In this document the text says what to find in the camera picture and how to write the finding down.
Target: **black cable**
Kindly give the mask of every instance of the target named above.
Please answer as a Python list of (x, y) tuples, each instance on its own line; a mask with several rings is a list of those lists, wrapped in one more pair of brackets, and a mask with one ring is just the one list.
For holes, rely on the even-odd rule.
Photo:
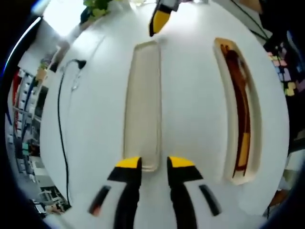
[(269, 216), (270, 216), (270, 206), (268, 206), (267, 208), (267, 219), (269, 219)]
[(250, 30), (254, 35), (258, 36), (259, 38), (263, 39), (265, 42), (268, 40), (267, 38), (265, 38), (264, 36), (262, 36), (260, 33), (254, 31), (254, 30)]
[(66, 165), (66, 193), (67, 193), (67, 202), (68, 202), (69, 206), (71, 206), (70, 201), (69, 201), (69, 191), (68, 191), (68, 189), (69, 189), (69, 166), (68, 166), (66, 152), (65, 152), (65, 149), (64, 149), (64, 146), (63, 146), (63, 138), (62, 138), (62, 131), (61, 131), (60, 97), (61, 97), (61, 86), (62, 86), (63, 78), (65, 76), (65, 73), (66, 73), (66, 70), (67, 70), (69, 64), (72, 63), (72, 62), (76, 62), (78, 64), (78, 68), (80, 70), (83, 69), (83, 67), (86, 64), (86, 61), (80, 61), (80, 60), (77, 60), (77, 59), (70, 60), (66, 64), (65, 68), (63, 69), (61, 82), (60, 82), (60, 85), (59, 85), (58, 98), (57, 98), (57, 118), (58, 118), (59, 134), (60, 134), (60, 137), (61, 137), (61, 147), (62, 147), (63, 157), (64, 157), (65, 165)]
[[(245, 15), (247, 15), (256, 25), (257, 27), (262, 31), (263, 35), (265, 36), (264, 40), (268, 40), (269, 37), (267, 36), (266, 32), (263, 30), (263, 28), (257, 23), (256, 20), (254, 20), (253, 17), (250, 16), (250, 14), (248, 14), (240, 5), (238, 5), (234, 0), (230, 0), (235, 6), (237, 6)], [(254, 34), (258, 35), (259, 33), (254, 32), (253, 30), (250, 30), (251, 32), (253, 32)]]
[(278, 51), (278, 48), (277, 48), (277, 46), (276, 46), (276, 48), (275, 48), (275, 50), (276, 50), (276, 58), (277, 58), (277, 61), (278, 61), (278, 68), (279, 68), (279, 70), (280, 70), (280, 74), (282, 74), (282, 77), (283, 77), (283, 80), (284, 80), (284, 68), (283, 68), (283, 66), (281, 65), (281, 60), (280, 60), (280, 57), (279, 57), (279, 51)]

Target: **cable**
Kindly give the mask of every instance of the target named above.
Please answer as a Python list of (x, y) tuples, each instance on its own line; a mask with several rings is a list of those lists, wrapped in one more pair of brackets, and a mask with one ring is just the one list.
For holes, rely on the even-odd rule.
[[(269, 37), (267, 36), (266, 32), (263, 30), (263, 28), (257, 23), (256, 20), (254, 20), (253, 17), (251, 17), (240, 5), (238, 5), (234, 0), (230, 0), (235, 6), (237, 6), (245, 15), (247, 15), (256, 25), (257, 27), (263, 32), (263, 35), (265, 36), (265, 39), (269, 39)], [(253, 30), (250, 30), (251, 32), (253, 32), (254, 34), (262, 37), (262, 35), (260, 35), (257, 32), (254, 32)]]
[[(261, 34), (255, 32), (255, 31), (253, 31), (253, 30), (251, 30), (251, 29), (249, 29), (249, 30), (250, 30), (253, 34), (259, 36), (259, 37), (262, 38), (262, 39), (264, 39), (265, 41), (269, 40), (269, 37), (267, 36), (266, 32), (265, 32), (265, 31), (263, 30), (263, 28), (257, 23), (257, 21), (254, 20), (254, 18), (250, 16), (250, 14), (248, 14), (248, 13), (247, 13), (240, 5), (238, 5), (234, 0), (230, 0), (230, 1), (231, 1), (237, 8), (239, 8), (245, 15), (247, 15), (247, 16), (257, 25), (257, 27), (263, 32), (263, 34), (264, 34), (265, 37), (263, 37)], [(277, 60), (279, 61), (279, 69), (280, 69), (280, 71), (281, 71), (281, 73), (282, 73), (282, 76), (284, 77), (284, 75), (283, 75), (283, 68), (282, 68), (282, 66), (281, 66), (281, 64), (280, 64), (279, 51), (278, 51), (278, 49), (276, 49), (276, 57), (277, 57)]]
[(254, 31), (254, 30), (250, 30), (254, 35), (258, 36), (259, 38), (263, 39), (265, 42), (268, 40), (267, 38), (265, 38), (264, 36), (262, 36), (260, 33)]
[(72, 62), (76, 62), (78, 64), (78, 68), (80, 70), (83, 69), (85, 64), (87, 63), (86, 61), (80, 61), (80, 60), (77, 60), (77, 59), (72, 59), (72, 60), (70, 60), (66, 63), (66, 65), (63, 69), (61, 82), (60, 82), (60, 85), (59, 85), (58, 98), (57, 98), (57, 118), (58, 118), (59, 133), (60, 133), (60, 137), (61, 137), (61, 147), (62, 147), (63, 157), (64, 157), (64, 160), (65, 160), (65, 166), (66, 166), (66, 193), (67, 193), (67, 202), (68, 202), (69, 206), (71, 206), (70, 201), (69, 201), (69, 191), (68, 191), (68, 189), (69, 189), (69, 166), (68, 166), (66, 152), (65, 152), (65, 149), (64, 149), (64, 146), (63, 146), (63, 138), (62, 138), (62, 131), (61, 131), (60, 97), (61, 97), (61, 86), (62, 86), (63, 78), (66, 74), (68, 66)]
[(8, 108), (7, 108), (7, 111), (6, 111), (6, 116), (8, 118), (9, 124), (13, 125), (12, 122), (11, 122), (10, 113), (9, 113), (9, 109)]
[(268, 206), (267, 208), (267, 219), (269, 219), (269, 216), (270, 216), (270, 206)]

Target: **green leaves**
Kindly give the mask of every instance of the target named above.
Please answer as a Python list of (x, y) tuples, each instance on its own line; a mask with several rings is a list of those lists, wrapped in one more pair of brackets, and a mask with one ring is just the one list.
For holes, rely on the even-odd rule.
[(104, 16), (107, 13), (107, 10), (94, 9), (94, 10), (92, 10), (92, 13), (93, 13), (94, 17), (99, 18), (101, 16)]
[(90, 7), (92, 10), (107, 10), (108, 2), (111, 0), (84, 0), (84, 5)]

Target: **wooden slot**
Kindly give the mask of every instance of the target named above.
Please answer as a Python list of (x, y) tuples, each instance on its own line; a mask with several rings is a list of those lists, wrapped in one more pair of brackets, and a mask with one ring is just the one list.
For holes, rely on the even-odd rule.
[(253, 150), (253, 140), (259, 147), (260, 108), (252, 76), (236, 44), (222, 38), (216, 38), (214, 43), (228, 107), (229, 137), (224, 172), (235, 184), (242, 184), (253, 179), (259, 167), (260, 150)]

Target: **rectangular slot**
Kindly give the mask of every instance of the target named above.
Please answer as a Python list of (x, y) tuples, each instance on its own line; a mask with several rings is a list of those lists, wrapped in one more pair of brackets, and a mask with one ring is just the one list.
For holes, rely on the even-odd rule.
[(135, 47), (126, 95), (123, 158), (142, 157), (154, 171), (161, 150), (161, 64), (156, 42)]
[(228, 110), (228, 145), (224, 176), (236, 185), (254, 179), (261, 157), (261, 111), (249, 67), (237, 45), (216, 38), (214, 53)]

